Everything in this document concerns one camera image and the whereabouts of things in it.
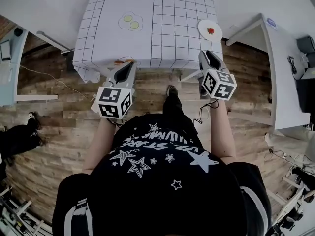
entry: wooden floor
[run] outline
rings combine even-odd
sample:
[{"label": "wooden floor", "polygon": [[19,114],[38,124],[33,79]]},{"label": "wooden floor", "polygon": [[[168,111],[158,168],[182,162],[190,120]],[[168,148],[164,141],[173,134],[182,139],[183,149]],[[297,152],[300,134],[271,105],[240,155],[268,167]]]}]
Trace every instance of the wooden floor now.
[{"label": "wooden floor", "polygon": [[[242,113],[270,114],[267,101],[271,90],[268,56],[247,47],[223,44],[224,61],[236,77],[238,87],[228,107]],[[93,94],[104,82],[84,84],[78,74],[68,74],[65,59],[60,51],[45,48],[22,59],[27,68],[47,72],[70,87],[82,92],[87,98],[69,90],[47,75],[38,75],[20,69],[20,94],[58,94],[59,99],[48,102],[24,102],[13,107],[0,108],[0,126],[9,128],[25,124],[28,112],[37,111],[42,130],[39,132],[46,145],[33,151],[15,156],[15,163],[7,167],[6,182],[13,187],[14,195],[20,200],[31,200],[31,210],[48,223],[51,222],[59,183],[67,176],[81,171],[89,143],[99,123],[99,116],[90,110]],[[198,84],[179,83],[179,71],[140,70],[136,77],[136,97],[128,118],[145,112],[162,111],[165,90],[174,84],[179,90],[184,112],[190,118],[198,116],[199,108],[208,103],[199,100]],[[203,111],[204,124],[200,139],[205,148],[210,147],[209,114]],[[269,154],[264,141],[268,126],[231,118],[230,123],[241,161],[259,166],[267,188],[284,197],[291,194],[289,186],[281,180],[288,165]],[[273,214],[280,206],[272,202]]]}]

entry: grid pattern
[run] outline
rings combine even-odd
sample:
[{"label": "grid pattern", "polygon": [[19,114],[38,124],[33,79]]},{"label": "grid pattern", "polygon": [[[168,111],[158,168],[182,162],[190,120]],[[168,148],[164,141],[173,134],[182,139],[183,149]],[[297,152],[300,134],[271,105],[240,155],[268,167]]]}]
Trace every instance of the grid pattern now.
[{"label": "grid pattern", "polygon": [[195,68],[200,50],[222,58],[221,43],[199,33],[203,19],[217,22],[213,0],[154,0],[150,67]]},{"label": "grid pattern", "polygon": [[104,1],[105,0],[89,0],[75,44],[73,66],[85,82],[88,80],[99,80],[99,78],[91,78],[91,76],[99,77],[99,75],[95,74],[95,72],[90,72],[90,67],[97,69],[97,66],[93,64],[91,59],[98,21]]}]

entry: person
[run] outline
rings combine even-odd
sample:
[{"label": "person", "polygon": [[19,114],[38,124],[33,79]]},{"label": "person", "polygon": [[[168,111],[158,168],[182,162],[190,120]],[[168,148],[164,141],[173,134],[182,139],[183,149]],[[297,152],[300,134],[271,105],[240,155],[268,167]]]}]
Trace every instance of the person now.
[{"label": "person", "polygon": [[53,235],[265,235],[270,202],[259,168],[236,159],[225,102],[211,108],[210,153],[167,95],[162,114],[116,134],[101,119],[82,173],[60,183]]},{"label": "person", "polygon": [[5,132],[0,132],[0,163],[13,155],[21,154],[43,145],[37,130],[40,123],[35,112],[29,113],[27,125],[17,125]]}]

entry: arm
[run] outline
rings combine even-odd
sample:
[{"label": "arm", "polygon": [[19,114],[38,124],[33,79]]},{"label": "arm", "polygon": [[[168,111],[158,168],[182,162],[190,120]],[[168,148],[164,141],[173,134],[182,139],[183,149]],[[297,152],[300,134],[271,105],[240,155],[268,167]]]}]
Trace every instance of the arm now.
[{"label": "arm", "polygon": [[106,156],[112,147],[115,126],[106,118],[102,118],[93,137],[88,154],[83,164],[83,173],[91,174],[98,163]]},{"label": "arm", "polygon": [[218,101],[218,108],[211,108],[211,154],[224,163],[236,162],[235,142],[227,116],[225,101]]}]

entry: black t-shirt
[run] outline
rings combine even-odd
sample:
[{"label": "black t-shirt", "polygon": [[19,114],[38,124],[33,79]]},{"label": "black t-shirt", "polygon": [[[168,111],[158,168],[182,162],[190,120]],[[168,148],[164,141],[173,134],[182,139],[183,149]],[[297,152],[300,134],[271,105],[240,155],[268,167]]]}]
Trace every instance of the black t-shirt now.
[{"label": "black t-shirt", "polygon": [[91,175],[59,186],[55,236],[264,235],[271,208],[257,166],[225,165],[163,115],[136,117]]}]

